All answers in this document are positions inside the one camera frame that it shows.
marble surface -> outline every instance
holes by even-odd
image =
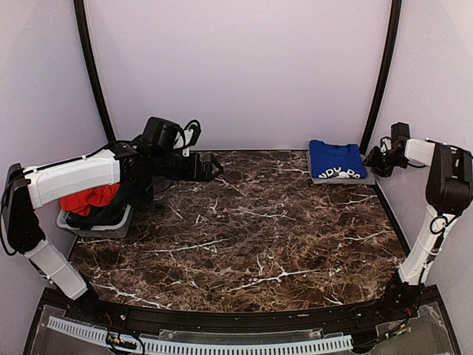
[[[372,187],[313,185],[304,152],[216,156],[222,177],[158,194],[126,239],[78,241],[71,261],[101,299],[232,312],[382,295],[404,253]]]

white cable tray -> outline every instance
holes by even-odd
[[[84,342],[108,347],[105,343],[106,329],[104,327],[84,325],[73,322],[71,319],[57,317],[50,317],[47,327]],[[136,339],[131,336],[122,335],[121,338],[137,344]],[[352,337],[350,335],[306,342],[268,345],[208,345],[165,342],[147,337],[140,337],[140,339],[145,345],[146,354],[150,355],[318,355],[353,349]],[[141,346],[139,344],[135,353],[141,354]]]

gray basket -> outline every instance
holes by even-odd
[[[66,223],[67,213],[60,210],[56,223],[59,228],[69,229],[79,237],[91,237],[91,238],[124,238],[128,233],[128,227],[132,221],[133,209],[128,205],[123,214],[123,219],[119,224],[115,226],[93,226],[90,231],[81,231],[80,229],[73,228]]]

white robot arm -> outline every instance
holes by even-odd
[[[410,138],[409,125],[391,127],[391,137],[381,139],[364,164],[382,177],[389,177],[395,166],[407,168],[410,162],[430,167],[426,185],[427,210],[421,231],[406,260],[388,283],[378,311],[385,319],[396,319],[411,308],[426,282],[435,258],[450,230],[473,198],[472,154],[456,146]]]
[[[210,181],[222,173],[222,167],[213,156],[210,161],[200,161],[199,154],[189,152],[199,135],[197,121],[182,129],[170,121],[150,118],[144,133],[133,141],[109,143],[89,155],[46,166],[11,166],[0,217],[14,252],[8,251],[2,237],[5,251],[9,255],[23,254],[67,297],[78,302],[84,316],[99,317],[92,286],[51,244],[34,211],[61,197],[97,186],[132,180],[149,185],[153,176]]]

blue t-shirt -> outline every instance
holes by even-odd
[[[334,146],[310,141],[309,151],[310,173],[315,179],[365,179],[368,175],[356,144]]]

